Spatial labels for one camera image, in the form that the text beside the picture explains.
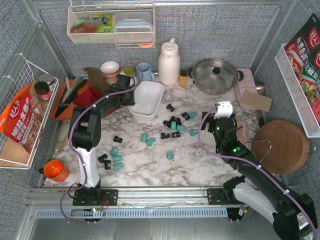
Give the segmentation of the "red cloth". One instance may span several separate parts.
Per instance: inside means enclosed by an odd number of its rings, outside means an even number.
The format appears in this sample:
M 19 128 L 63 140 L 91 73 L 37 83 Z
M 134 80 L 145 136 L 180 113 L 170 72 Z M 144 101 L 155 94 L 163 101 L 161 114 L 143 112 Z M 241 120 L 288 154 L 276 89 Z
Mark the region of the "red cloth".
M 101 97 L 102 94 L 94 87 L 82 87 L 72 103 L 79 107 L 86 107 L 93 104 Z

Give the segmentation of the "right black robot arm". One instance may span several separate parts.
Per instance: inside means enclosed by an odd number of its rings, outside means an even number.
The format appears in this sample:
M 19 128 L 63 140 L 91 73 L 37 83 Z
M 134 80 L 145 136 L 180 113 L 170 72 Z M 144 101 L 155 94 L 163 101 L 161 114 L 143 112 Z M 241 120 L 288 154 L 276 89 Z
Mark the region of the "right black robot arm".
M 199 130 L 207 129 L 215 140 L 215 151 L 243 177 L 234 177 L 223 185 L 230 200 L 245 203 L 267 219 L 282 240 L 317 240 L 318 221 L 312 198 L 298 194 L 277 180 L 236 137 L 235 115 L 217 118 L 203 112 Z

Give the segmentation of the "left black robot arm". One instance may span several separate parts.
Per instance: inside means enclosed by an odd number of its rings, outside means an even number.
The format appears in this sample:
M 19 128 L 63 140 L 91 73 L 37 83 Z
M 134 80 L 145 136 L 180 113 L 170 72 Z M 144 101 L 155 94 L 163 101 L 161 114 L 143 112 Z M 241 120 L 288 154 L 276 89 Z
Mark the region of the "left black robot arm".
M 133 106 L 136 87 L 133 76 L 119 75 L 102 97 L 88 106 L 73 109 L 68 140 L 70 149 L 78 157 L 82 188 L 95 188 L 100 182 L 96 147 L 101 140 L 102 119 L 119 108 Z

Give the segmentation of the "white storage basket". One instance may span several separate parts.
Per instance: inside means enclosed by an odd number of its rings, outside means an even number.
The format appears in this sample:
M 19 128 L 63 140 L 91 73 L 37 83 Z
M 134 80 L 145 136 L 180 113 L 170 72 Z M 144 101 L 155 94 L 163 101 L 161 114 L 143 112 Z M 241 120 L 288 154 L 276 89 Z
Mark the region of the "white storage basket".
M 142 81 L 134 90 L 135 105 L 128 107 L 133 117 L 142 121 L 150 121 L 156 117 L 164 86 L 154 81 Z

